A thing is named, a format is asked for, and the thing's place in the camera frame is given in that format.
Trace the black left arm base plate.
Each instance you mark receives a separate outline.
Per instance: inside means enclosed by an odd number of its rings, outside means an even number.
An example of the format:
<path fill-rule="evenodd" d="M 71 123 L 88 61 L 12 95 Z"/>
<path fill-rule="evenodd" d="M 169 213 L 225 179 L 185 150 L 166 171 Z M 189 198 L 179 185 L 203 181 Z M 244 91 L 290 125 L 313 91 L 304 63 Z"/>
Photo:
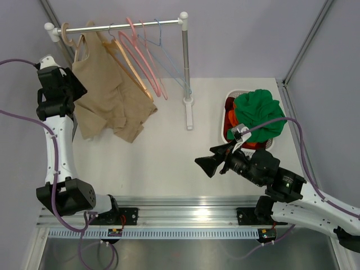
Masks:
<path fill-rule="evenodd" d="M 119 208 L 101 213 L 90 225 L 94 226 L 136 226 L 138 221 L 138 208 Z"/>

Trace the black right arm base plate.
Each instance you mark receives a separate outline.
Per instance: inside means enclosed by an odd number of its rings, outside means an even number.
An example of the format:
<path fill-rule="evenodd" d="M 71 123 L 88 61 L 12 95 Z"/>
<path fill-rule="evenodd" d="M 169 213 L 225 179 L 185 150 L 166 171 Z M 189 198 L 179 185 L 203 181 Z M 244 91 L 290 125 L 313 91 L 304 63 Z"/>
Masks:
<path fill-rule="evenodd" d="M 288 225 L 286 222 L 275 222 L 271 218 L 271 210 L 259 210 L 255 207 L 239 207 L 236 209 L 236 217 L 240 226 L 272 226 L 274 223 L 278 225 Z"/>

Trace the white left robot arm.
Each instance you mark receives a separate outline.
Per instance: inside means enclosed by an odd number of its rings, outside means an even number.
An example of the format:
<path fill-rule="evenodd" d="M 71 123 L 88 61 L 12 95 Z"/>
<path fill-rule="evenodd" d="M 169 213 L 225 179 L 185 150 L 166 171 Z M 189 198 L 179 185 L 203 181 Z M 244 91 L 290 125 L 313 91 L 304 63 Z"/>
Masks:
<path fill-rule="evenodd" d="M 69 68 L 42 67 L 38 70 L 37 115 L 46 135 L 47 176 L 36 190 L 37 199 L 55 217 L 90 211 L 90 224 L 115 224 L 121 215 L 115 198 L 96 195 L 91 184 L 77 176 L 73 155 L 75 101 L 87 93 Z"/>

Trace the beige t shirt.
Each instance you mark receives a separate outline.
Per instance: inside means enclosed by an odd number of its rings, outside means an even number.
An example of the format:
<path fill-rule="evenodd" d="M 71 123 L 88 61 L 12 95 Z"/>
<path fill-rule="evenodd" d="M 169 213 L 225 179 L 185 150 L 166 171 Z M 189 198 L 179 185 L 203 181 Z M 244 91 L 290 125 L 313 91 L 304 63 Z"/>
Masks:
<path fill-rule="evenodd" d="M 72 71 L 87 93 L 75 102 L 75 116 L 83 139 L 92 139 L 104 129 L 132 143 L 143 124 L 157 112 L 155 104 L 116 63 L 100 32 L 85 32 L 85 53 L 76 57 Z"/>

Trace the beige wooden hanger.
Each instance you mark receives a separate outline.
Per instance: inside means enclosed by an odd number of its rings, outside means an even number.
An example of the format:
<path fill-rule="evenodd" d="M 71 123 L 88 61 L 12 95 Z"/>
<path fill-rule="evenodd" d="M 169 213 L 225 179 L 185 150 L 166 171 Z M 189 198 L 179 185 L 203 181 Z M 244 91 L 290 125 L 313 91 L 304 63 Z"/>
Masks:
<path fill-rule="evenodd" d="M 66 33 L 66 31 L 69 28 L 69 23 L 68 22 L 64 22 L 61 25 L 61 38 L 64 41 L 64 43 L 69 46 L 69 47 L 73 47 L 75 49 L 75 53 L 74 53 L 74 62 L 78 61 L 78 56 L 79 56 L 79 52 L 80 52 L 80 48 L 81 46 L 84 44 L 84 35 L 81 34 L 79 36 L 79 39 L 77 42 L 75 42 L 73 39 L 69 39 L 68 35 Z"/>

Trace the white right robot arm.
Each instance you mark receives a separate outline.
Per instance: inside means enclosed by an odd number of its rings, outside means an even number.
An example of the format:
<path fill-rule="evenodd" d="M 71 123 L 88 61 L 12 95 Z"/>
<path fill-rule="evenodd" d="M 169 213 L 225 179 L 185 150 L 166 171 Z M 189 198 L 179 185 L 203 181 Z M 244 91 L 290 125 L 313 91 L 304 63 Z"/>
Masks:
<path fill-rule="evenodd" d="M 195 163 L 212 177 L 222 165 L 251 183 L 265 187 L 254 210 L 260 223 L 290 223 L 321 232 L 353 252 L 359 252 L 359 209 L 318 190 L 304 177 L 280 167 L 280 160 L 265 149 L 251 156 L 231 143 L 212 147 L 212 156 L 198 157 Z"/>

